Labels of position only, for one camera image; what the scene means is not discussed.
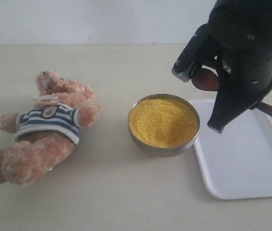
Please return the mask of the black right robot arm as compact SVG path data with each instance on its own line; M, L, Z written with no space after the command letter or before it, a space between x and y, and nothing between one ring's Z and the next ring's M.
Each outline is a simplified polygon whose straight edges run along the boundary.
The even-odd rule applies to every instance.
M219 0L208 26L221 48L219 89L207 125L222 133L272 90L272 0Z

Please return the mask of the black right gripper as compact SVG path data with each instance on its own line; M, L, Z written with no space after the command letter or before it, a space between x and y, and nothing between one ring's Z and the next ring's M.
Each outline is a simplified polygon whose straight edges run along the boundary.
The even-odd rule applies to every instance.
M248 54L227 51L218 69L219 89L207 126L224 128L248 109L256 108L272 90L272 50Z

